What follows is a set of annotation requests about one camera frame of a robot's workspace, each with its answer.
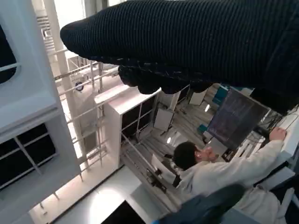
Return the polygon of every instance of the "person's arm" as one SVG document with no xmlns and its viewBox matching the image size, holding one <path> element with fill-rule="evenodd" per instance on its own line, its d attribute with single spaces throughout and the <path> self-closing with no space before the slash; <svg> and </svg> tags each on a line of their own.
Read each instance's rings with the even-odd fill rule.
<svg viewBox="0 0 299 224">
<path fill-rule="evenodd" d="M 248 158 L 236 158 L 230 163 L 215 163 L 210 167 L 216 181 L 223 186 L 236 182 L 250 182 L 260 177 L 274 163 L 283 146 L 286 131 L 275 128 L 270 142 Z"/>
</svg>

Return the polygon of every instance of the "computer monitor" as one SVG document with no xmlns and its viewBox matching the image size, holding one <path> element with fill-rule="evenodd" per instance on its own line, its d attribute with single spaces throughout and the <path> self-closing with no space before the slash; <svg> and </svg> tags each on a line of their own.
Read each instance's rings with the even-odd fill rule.
<svg viewBox="0 0 299 224">
<path fill-rule="evenodd" d="M 250 97 L 284 116 L 299 104 L 299 97 L 284 96 L 265 89 L 254 89 Z"/>
<path fill-rule="evenodd" d="M 237 149 L 268 108 L 231 88 L 207 131 L 230 149 Z"/>
</svg>

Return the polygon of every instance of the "white lab coat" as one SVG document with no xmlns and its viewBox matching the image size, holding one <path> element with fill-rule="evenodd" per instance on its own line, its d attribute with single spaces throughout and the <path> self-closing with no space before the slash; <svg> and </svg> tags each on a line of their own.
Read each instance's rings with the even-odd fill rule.
<svg viewBox="0 0 299 224">
<path fill-rule="evenodd" d="M 285 219 L 277 219 L 280 207 L 279 200 L 271 192 L 252 187 L 253 180 L 262 179 L 266 170 L 277 158 L 283 141 L 269 142 L 249 158 L 236 158 L 231 162 L 200 162 L 181 172 L 181 183 L 178 188 L 196 196 L 207 196 L 233 183 L 241 183 L 248 190 L 235 208 L 253 216 L 262 224 L 285 224 Z"/>
</svg>

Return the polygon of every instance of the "ceiling light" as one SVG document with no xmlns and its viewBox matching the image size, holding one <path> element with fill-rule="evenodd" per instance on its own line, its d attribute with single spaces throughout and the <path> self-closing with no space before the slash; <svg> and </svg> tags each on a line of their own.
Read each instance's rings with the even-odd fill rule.
<svg viewBox="0 0 299 224">
<path fill-rule="evenodd" d="M 205 112 L 207 112 L 207 111 L 209 110 L 209 108 L 210 108 L 210 105 L 208 104 L 208 105 L 206 106 Z"/>
</svg>

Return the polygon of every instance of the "dark hair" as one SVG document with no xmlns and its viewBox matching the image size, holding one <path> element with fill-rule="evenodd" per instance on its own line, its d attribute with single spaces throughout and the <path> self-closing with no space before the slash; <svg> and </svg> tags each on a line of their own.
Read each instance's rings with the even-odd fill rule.
<svg viewBox="0 0 299 224">
<path fill-rule="evenodd" d="M 194 143 L 189 141 L 183 142 L 175 148 L 172 160 L 179 168 L 187 170 L 196 165 L 196 150 Z"/>
</svg>

